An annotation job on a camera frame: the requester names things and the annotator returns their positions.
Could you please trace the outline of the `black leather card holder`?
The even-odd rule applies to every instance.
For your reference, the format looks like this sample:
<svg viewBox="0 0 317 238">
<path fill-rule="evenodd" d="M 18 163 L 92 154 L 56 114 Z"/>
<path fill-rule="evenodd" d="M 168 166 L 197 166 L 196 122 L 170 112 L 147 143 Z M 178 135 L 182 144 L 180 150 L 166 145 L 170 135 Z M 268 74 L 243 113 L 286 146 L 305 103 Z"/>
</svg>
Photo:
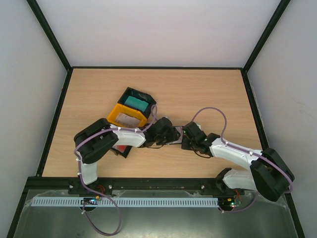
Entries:
<svg viewBox="0 0 317 238">
<path fill-rule="evenodd" d="M 172 129 L 168 130 L 165 136 L 164 145 L 181 144 L 183 134 L 183 126 L 173 126 Z"/>
</svg>

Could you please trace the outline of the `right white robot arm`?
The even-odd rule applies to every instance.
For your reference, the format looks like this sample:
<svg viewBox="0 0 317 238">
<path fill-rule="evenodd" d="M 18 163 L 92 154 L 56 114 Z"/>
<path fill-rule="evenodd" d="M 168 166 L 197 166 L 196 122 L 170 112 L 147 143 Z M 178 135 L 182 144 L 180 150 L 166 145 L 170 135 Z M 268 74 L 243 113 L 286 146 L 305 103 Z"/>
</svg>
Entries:
<svg viewBox="0 0 317 238">
<path fill-rule="evenodd" d="M 235 188 L 254 190 L 276 202 L 289 191 L 295 177 L 281 156 L 272 148 L 253 150 L 224 140 L 220 135 L 206 135 L 195 122 L 183 127 L 182 145 L 208 158 L 226 159 L 244 168 L 230 169 L 217 180 L 216 189 L 227 194 Z"/>
</svg>

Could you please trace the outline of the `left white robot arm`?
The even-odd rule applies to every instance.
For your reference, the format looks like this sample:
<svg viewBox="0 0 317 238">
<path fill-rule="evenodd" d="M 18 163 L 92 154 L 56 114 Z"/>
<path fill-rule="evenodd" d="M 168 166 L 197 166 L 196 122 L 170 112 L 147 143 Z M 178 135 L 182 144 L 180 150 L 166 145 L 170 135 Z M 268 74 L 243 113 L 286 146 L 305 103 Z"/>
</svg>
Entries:
<svg viewBox="0 0 317 238">
<path fill-rule="evenodd" d="M 174 126 L 166 117 L 137 128 L 119 127 L 101 118 L 74 136 L 79 176 L 85 185 L 95 182 L 97 161 L 116 146 L 148 148 L 153 144 L 180 144 L 182 137 L 182 126 Z"/>
</svg>

